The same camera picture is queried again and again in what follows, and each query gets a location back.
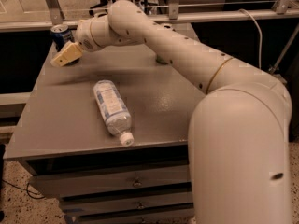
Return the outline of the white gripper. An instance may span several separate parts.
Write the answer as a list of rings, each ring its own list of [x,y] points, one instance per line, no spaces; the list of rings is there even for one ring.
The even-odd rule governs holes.
[[[54,67],[63,67],[82,57],[83,49],[88,52],[95,52],[101,49],[93,39],[91,32],[91,20],[80,20],[76,30],[76,40],[78,42],[68,41],[62,49],[57,52],[50,63]]]

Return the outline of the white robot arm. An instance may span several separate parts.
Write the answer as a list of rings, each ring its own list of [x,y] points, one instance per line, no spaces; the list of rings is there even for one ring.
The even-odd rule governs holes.
[[[78,23],[52,64],[138,42],[205,94],[192,113],[188,152],[198,224],[292,224],[288,130],[292,100],[275,77],[115,2]]]

